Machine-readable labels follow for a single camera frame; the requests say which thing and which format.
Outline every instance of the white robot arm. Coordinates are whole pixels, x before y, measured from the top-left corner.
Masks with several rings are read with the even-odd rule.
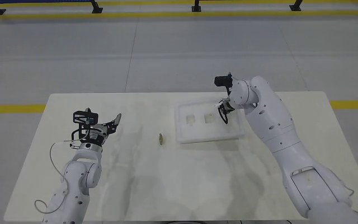
[[[73,122],[78,123],[79,128],[72,132],[72,140],[74,134],[78,132],[81,144],[80,146],[70,144],[71,148],[77,150],[76,154],[63,167],[60,173],[61,186],[54,192],[50,203],[46,206],[46,212],[40,211],[36,205],[38,201],[44,202],[35,201],[35,208],[44,214],[43,223],[81,224],[83,222],[90,203],[89,188],[95,188],[101,176],[102,145],[109,134],[116,132],[120,119],[121,114],[111,122],[97,124],[98,114],[92,113],[89,108],[73,114]],[[86,159],[88,162],[79,161],[80,159]]]
[[[358,214],[345,187],[330,169],[317,162],[300,141],[286,106],[262,77],[215,78],[228,98],[218,107],[224,122],[234,109],[244,109],[252,130],[269,148],[282,171],[284,187],[301,216],[315,224],[357,224]]]

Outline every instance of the gray floor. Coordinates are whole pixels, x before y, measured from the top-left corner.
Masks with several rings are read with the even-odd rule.
[[[275,91],[358,100],[356,17],[0,21],[0,30],[0,104],[44,104],[52,93],[223,91],[213,80],[228,72],[263,76]],[[335,113],[357,160],[358,111]],[[40,118],[0,115],[1,216]]]

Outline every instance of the wire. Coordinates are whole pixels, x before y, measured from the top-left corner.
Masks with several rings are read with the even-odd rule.
[[[353,189],[350,189],[349,187],[347,187],[347,186],[345,186],[345,185],[344,185],[344,187],[345,187],[347,190],[350,190],[350,191],[351,191],[351,194],[349,195],[349,197],[352,196],[352,195],[354,195],[354,190],[353,190]]]
[[[54,145],[55,144],[57,144],[57,143],[63,143],[63,142],[76,142],[76,141],[80,141],[80,140],[83,140],[83,139],[85,139],[87,136],[88,136],[88,134],[89,134],[90,132],[87,130],[87,133],[86,133],[86,135],[83,137],[83,138],[80,138],[80,139],[75,139],[75,140],[64,140],[64,141],[62,141],[62,142],[55,142],[55,143],[53,143],[52,144],[52,146],[50,147],[50,161],[51,161],[51,164],[53,165],[53,167],[55,168],[55,170],[58,172],[58,174],[65,180],[65,182],[66,182],[66,190],[64,190],[62,193],[64,194],[64,197],[63,197],[63,199],[62,199],[62,202],[61,202],[61,204],[55,209],[55,210],[53,210],[53,211],[51,211],[51,212],[43,212],[43,211],[41,211],[38,207],[37,207],[37,202],[41,202],[42,204],[44,204],[45,205],[45,207],[46,207],[46,209],[47,209],[47,204],[43,201],[43,200],[35,200],[34,201],[34,206],[35,206],[35,209],[38,211],[38,212],[40,212],[40,213],[42,213],[42,214],[51,214],[51,213],[54,213],[54,212],[56,212],[61,206],[62,206],[62,204],[63,204],[63,202],[65,201],[65,198],[66,198],[66,196],[68,195],[68,180],[65,178],[65,176],[57,169],[57,167],[55,166],[55,163],[54,163],[54,161],[52,160],[52,148],[54,147]]]

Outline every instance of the table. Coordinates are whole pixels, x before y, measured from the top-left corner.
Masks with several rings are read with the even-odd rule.
[[[350,188],[358,166],[323,92],[279,92],[308,151]],[[188,100],[225,97],[223,92],[150,94],[53,94],[12,193],[5,221],[41,221],[34,200],[49,202],[59,175],[49,161],[53,142],[69,139],[76,110],[90,107],[99,123],[119,112],[117,132],[103,146],[103,172],[90,190],[85,220],[290,220],[302,219],[282,185],[269,149],[244,120],[239,140],[178,144],[174,109]],[[158,135],[164,136],[161,146]],[[60,168],[74,150],[54,148]],[[353,196],[358,209],[358,194]]]

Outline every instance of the small object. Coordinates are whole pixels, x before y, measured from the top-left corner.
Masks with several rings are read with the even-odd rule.
[[[163,144],[163,135],[159,133],[159,144]]]

